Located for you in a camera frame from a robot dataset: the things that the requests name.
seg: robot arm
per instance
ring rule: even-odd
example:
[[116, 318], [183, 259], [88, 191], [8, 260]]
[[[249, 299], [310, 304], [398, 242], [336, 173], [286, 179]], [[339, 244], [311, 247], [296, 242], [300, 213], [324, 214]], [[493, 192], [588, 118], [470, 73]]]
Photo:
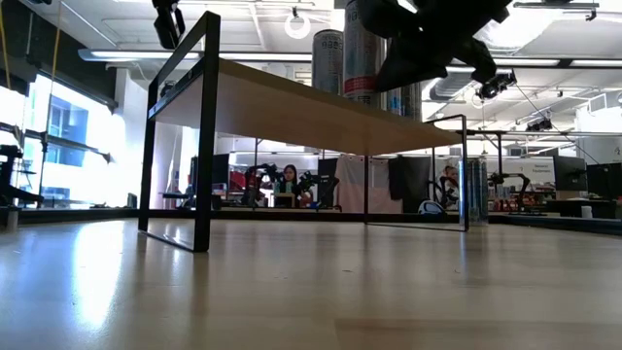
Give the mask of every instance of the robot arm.
[[493, 173], [493, 175], [491, 175], [490, 178], [488, 178], [488, 181], [490, 182], [491, 185], [502, 185], [504, 180], [507, 178], [520, 178], [523, 180], [523, 186], [521, 187], [521, 191], [518, 192], [518, 198], [516, 198], [516, 203], [518, 204], [518, 210], [522, 211], [524, 207], [523, 199], [525, 198], [525, 191], [527, 190], [527, 186], [531, 183], [532, 180], [530, 180], [527, 176], [521, 173], [515, 173], [515, 174]]
[[488, 48], [473, 35], [489, 21], [503, 22], [511, 0], [414, 0], [412, 13], [396, 0], [358, 0], [357, 15], [371, 33], [392, 39], [376, 78], [380, 92], [447, 76], [445, 67], [458, 58], [475, 68], [471, 76], [484, 85], [494, 80], [497, 65]]
[[175, 50], [186, 32], [184, 16], [177, 8], [179, 0], [152, 0], [152, 2], [157, 10], [154, 27], [159, 43], [165, 49]]
[[334, 188], [339, 184], [339, 179], [336, 177], [331, 175], [313, 175], [311, 172], [307, 171], [300, 176], [298, 186], [302, 193], [307, 193], [313, 186], [320, 184], [328, 184], [328, 187], [322, 193], [318, 194], [319, 207], [331, 207], [332, 203], [324, 203], [324, 201], [326, 201], [326, 197], [332, 193]]
[[265, 170], [265, 172], [270, 177], [271, 183], [276, 182], [276, 181], [283, 181], [283, 177], [284, 177], [283, 173], [278, 170], [275, 164], [264, 163], [261, 165], [251, 166], [246, 170], [246, 174], [247, 176], [249, 176], [250, 174], [252, 174], [253, 172], [256, 172], [257, 170]]

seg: cable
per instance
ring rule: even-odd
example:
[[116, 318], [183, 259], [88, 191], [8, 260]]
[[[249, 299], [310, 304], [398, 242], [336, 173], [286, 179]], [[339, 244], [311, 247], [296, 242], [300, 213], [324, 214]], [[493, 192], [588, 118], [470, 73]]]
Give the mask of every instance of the cable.
[[[518, 84], [516, 85], [516, 88], [518, 88], [519, 91], [521, 91], [521, 93], [523, 94], [523, 96], [525, 96], [525, 98], [527, 99], [527, 101], [536, 109], [536, 111], [543, 116], [545, 119], [549, 119], [547, 118], [542, 111], [540, 111], [539, 108], [537, 108], [537, 106], [534, 104], [534, 102], [532, 102], [532, 99], [529, 98], [529, 96], [527, 96], [527, 93], [525, 93], [521, 87], [518, 86]], [[570, 140], [570, 138], [565, 135], [564, 133], [562, 133], [562, 130], [560, 130], [559, 128], [557, 128], [557, 126], [555, 126], [555, 124], [551, 123], [551, 126], [553, 126], [554, 129], [557, 130], [557, 132], [561, 133], [562, 136], [566, 137], [567, 140], [569, 140], [570, 142], [572, 142], [574, 144], [574, 147], [576, 147], [579, 151], [583, 152], [583, 154], [585, 154], [585, 156], [589, 157], [593, 162], [595, 162], [597, 165], [600, 165], [600, 163], [594, 159], [594, 157], [592, 157], [589, 153], [585, 152], [585, 150], [583, 150], [579, 145], [577, 145], [577, 143], [575, 141]]]
[[[41, 172], [39, 173], [39, 195], [41, 195], [43, 191], [43, 170], [46, 164], [46, 155], [48, 154], [48, 132], [50, 131], [50, 111], [52, 109], [52, 93], [54, 90], [54, 80], [56, 79], [56, 63], [58, 61], [58, 44], [60, 43], [60, 19], [62, 15], [62, 0], [58, 1], [58, 18], [56, 19], [56, 41], [54, 43], [54, 56], [52, 58], [52, 80], [50, 82], [50, 97], [48, 98], [48, 119], [46, 121], [46, 131], [43, 139], [45, 139], [45, 143], [42, 139], [43, 146], [43, 160], [41, 161]], [[37, 208], [41, 208], [41, 202], [37, 202]]]
[[134, 62], [134, 66], [138, 68], [138, 71], [140, 72], [140, 75], [143, 76], [143, 79], [149, 82], [150, 80], [145, 76], [145, 72], [143, 72], [143, 68], [140, 66], [140, 63]]
[[7, 88], [11, 89], [11, 72], [9, 71], [9, 55], [7, 54], [7, 37], [4, 33], [4, 15], [0, 3], [0, 35], [2, 36], [2, 54], [4, 56], [4, 71], [7, 75]]

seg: dark hair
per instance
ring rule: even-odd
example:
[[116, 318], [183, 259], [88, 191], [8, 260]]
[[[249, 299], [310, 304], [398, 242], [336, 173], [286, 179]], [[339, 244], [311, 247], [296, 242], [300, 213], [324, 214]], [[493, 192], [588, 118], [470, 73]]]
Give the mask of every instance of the dark hair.
[[296, 185], [298, 183], [298, 171], [295, 169], [295, 166], [293, 166], [292, 164], [288, 164], [285, 165], [285, 168], [283, 169], [283, 174], [285, 174], [288, 169], [291, 169], [294, 172], [294, 179], [292, 180], [292, 182], [294, 183], [294, 185]]

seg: shelf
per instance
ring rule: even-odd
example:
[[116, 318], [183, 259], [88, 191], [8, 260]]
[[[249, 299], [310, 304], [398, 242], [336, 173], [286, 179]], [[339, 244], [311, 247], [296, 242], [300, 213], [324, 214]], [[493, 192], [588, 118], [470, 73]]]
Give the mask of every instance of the shelf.
[[[519, 191], [510, 191], [511, 194], [519, 194]], [[525, 194], [556, 194], [555, 191], [525, 191]]]
[[[200, 127], [196, 67], [150, 110], [157, 122]], [[462, 136], [220, 59], [216, 131], [376, 156], [462, 142]]]

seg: fluorescent light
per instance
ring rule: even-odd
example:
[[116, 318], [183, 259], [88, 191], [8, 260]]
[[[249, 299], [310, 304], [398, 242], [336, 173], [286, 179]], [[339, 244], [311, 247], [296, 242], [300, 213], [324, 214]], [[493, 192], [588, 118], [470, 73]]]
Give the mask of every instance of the fluorescent light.
[[[475, 71], [475, 68], [473, 67], [456, 67], [456, 66], [447, 67], [447, 72], [449, 73], [473, 73], [474, 71]], [[512, 70], [507, 69], [507, 68], [500, 68], [497, 70], [498, 74], [509, 74], [511, 72]]]
[[346, 11], [334, 9], [330, 13], [330, 29], [343, 31], [346, 26]]
[[559, 59], [541, 58], [495, 58], [495, 63], [500, 66], [556, 66]]
[[[115, 0], [115, 2], [119, 3], [142, 3], [142, 4], [151, 4], [152, 0]], [[299, 8], [314, 8], [315, 3], [313, 2], [305, 2], [305, 1], [245, 1], [245, 0], [235, 0], [235, 1], [226, 1], [226, 0], [180, 0], [179, 5], [215, 5], [215, 6], [248, 6], [248, 4], [255, 4], [258, 7], [291, 7], [297, 6]]]
[[294, 72], [295, 79], [311, 79], [313, 74], [311, 72]]
[[515, 9], [561, 9], [561, 10], [591, 10], [600, 8], [596, 2], [570, 3], [570, 4], [549, 4], [543, 2], [515, 2]]
[[311, 53], [221, 52], [220, 56], [224, 59], [242, 62], [267, 61], [311, 63]]
[[[112, 59], [168, 59], [172, 52], [133, 52], [133, 51], [91, 51], [95, 57]], [[197, 60], [200, 58], [198, 52], [189, 52], [184, 59]]]
[[397, 3], [402, 6], [402, 8], [410, 11], [413, 14], [417, 13], [417, 9], [408, 2], [408, 0], [397, 0]]
[[577, 59], [570, 66], [586, 67], [622, 67], [622, 59]]
[[[166, 51], [115, 51], [115, 50], [78, 50], [85, 61], [127, 62], [141, 59], [168, 59], [172, 52]], [[189, 52], [185, 60], [198, 60], [202, 52]], [[237, 62], [301, 62], [311, 63], [311, 53], [289, 52], [221, 52], [220, 57]]]

